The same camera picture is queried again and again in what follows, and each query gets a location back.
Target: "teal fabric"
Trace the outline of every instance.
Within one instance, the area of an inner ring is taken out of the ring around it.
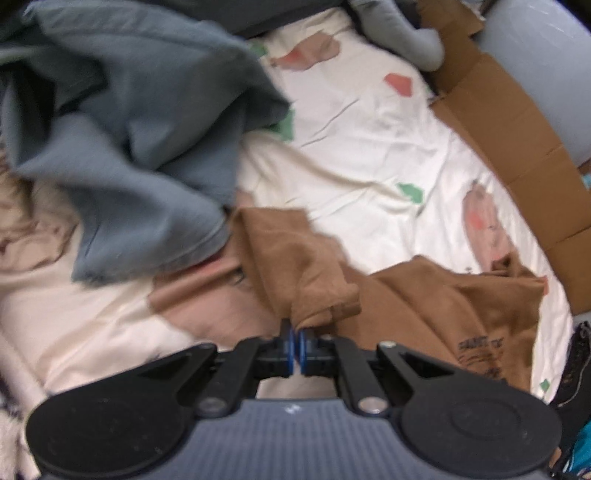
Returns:
[[[579,473],[591,467],[591,422],[579,432],[574,444],[570,471]]]

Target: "green spot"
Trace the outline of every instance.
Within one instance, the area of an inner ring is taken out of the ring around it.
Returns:
[[[402,193],[410,198],[411,202],[421,205],[423,203],[423,190],[412,183],[398,183]]]
[[[267,127],[267,130],[279,135],[284,142],[291,142],[294,139],[294,111],[290,108],[283,120]]]
[[[550,382],[548,382],[548,379],[544,380],[541,384],[540,384],[540,388],[542,389],[542,391],[544,393],[546,393],[548,391],[548,389],[550,388]]]
[[[258,40],[254,40],[250,43],[251,52],[253,52],[257,57],[261,58],[267,55],[267,48],[263,45],[262,42]]]

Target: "cardboard box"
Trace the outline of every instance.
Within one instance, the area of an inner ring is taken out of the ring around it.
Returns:
[[[591,310],[591,196],[560,139],[520,85],[470,36],[482,22],[457,0],[419,0],[446,49],[436,115],[510,192],[564,285],[573,314]]]

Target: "gray blue cloth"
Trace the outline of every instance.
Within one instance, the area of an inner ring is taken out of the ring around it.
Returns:
[[[416,30],[394,0],[349,3],[359,15],[363,33],[375,44],[397,53],[424,72],[434,72],[443,64],[445,52],[437,31]]]
[[[43,0],[23,19],[0,46],[2,129],[13,170],[64,186],[82,217],[73,279],[175,271],[223,247],[241,135],[289,107],[248,46],[132,1]]]

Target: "gray sock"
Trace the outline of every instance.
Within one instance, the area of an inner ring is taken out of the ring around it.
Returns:
[[[375,44],[397,53],[419,70],[432,72],[443,63],[444,50],[436,30],[415,28],[393,0],[349,0],[363,33]]]

